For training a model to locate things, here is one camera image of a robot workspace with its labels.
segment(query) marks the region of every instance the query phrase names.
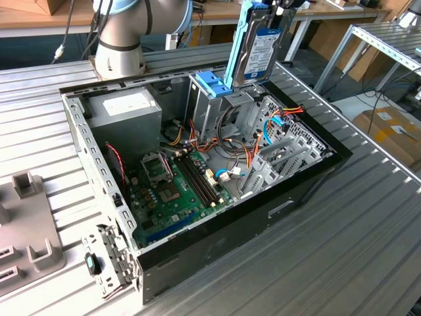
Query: power cable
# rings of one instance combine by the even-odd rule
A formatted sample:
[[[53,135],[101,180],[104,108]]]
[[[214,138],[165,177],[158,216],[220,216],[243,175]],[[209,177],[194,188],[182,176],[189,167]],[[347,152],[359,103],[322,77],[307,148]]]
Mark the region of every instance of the power cable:
[[[74,8],[74,0],[71,0],[70,10],[69,10],[68,16],[67,16],[66,30],[64,31],[63,42],[60,44],[59,48],[56,49],[55,54],[54,54],[54,58],[51,61],[51,65],[54,64],[57,61],[57,59],[59,59],[61,57],[61,55],[63,55],[63,53],[64,53],[64,48],[66,47],[68,30],[70,28],[70,21],[72,19],[72,15],[73,15],[73,8]]]
[[[91,28],[89,29],[89,34],[86,37],[86,43],[85,43],[85,47],[84,50],[88,50],[87,46],[89,45],[90,41],[91,41],[91,36],[93,34],[93,31],[95,31],[95,29],[98,27],[99,25],[99,17],[101,16],[101,9],[103,6],[103,0],[99,1],[99,6],[98,6],[98,10],[97,12],[93,15],[92,17],[92,21],[91,21]]]
[[[93,45],[93,43],[95,43],[95,41],[101,35],[101,32],[103,31],[103,29],[105,27],[105,24],[107,23],[108,17],[110,15],[111,6],[112,6],[112,0],[110,0],[110,3],[108,4],[107,13],[105,13],[105,16],[103,18],[103,21],[102,21],[101,25],[98,27],[98,32],[96,33],[96,35],[94,36],[94,38],[92,39],[92,41],[89,43],[89,45],[85,48],[84,52],[82,53],[82,56],[80,57],[80,60],[83,60],[83,58],[86,55],[88,49],[91,48],[91,46]]]

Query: yellow wire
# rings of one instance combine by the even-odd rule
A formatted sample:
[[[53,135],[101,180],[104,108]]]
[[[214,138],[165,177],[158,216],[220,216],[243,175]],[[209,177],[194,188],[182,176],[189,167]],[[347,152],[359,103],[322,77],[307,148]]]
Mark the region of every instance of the yellow wire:
[[[180,129],[178,130],[177,138],[172,143],[169,143],[168,145],[170,145],[170,146],[177,145],[178,142],[180,141],[181,137],[182,137],[182,127],[180,127]]]
[[[301,109],[301,107],[285,108],[283,110],[286,110],[286,111],[295,111],[295,110],[299,110],[299,109]]]

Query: expansion slot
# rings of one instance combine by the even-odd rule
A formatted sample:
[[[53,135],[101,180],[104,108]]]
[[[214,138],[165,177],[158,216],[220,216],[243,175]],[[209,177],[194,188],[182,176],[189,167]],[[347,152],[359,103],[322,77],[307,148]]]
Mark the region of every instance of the expansion slot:
[[[154,240],[160,240],[161,238],[164,238],[165,236],[168,236],[169,234],[172,234],[173,232],[183,228],[184,226],[187,226],[188,224],[190,224],[190,220],[191,218],[194,216],[195,214],[190,214],[189,216],[187,216],[186,218],[176,222],[175,224],[168,226],[167,228],[164,228],[148,237],[146,237],[146,242],[153,242]]]

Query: label sticker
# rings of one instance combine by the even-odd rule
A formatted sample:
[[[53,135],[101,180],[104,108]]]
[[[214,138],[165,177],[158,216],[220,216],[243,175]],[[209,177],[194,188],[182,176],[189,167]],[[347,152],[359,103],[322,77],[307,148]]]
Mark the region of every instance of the label sticker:
[[[404,134],[405,132],[407,133],[407,131],[402,126],[395,125],[390,127],[396,132],[396,134]]]
[[[269,30],[264,28],[257,32],[253,48],[251,49],[247,66],[245,67],[246,79],[263,76],[268,69],[269,62],[274,52],[274,42],[278,40],[281,29]]]
[[[389,115],[389,113],[386,113],[386,112],[380,112],[380,113],[377,113],[377,115],[382,119],[382,120],[392,120],[393,119],[393,117],[391,117],[390,115]]]
[[[111,117],[151,106],[150,102],[148,102],[141,92],[105,100],[103,105]]]

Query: metal bracket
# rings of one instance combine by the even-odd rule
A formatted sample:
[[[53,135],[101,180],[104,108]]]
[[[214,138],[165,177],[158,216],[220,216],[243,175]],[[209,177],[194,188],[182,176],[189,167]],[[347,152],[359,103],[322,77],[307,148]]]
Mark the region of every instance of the metal bracket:
[[[89,254],[86,264],[101,288],[104,299],[127,287],[140,274],[138,264],[115,226],[97,226],[82,238]],[[95,262],[87,260],[94,257]]]

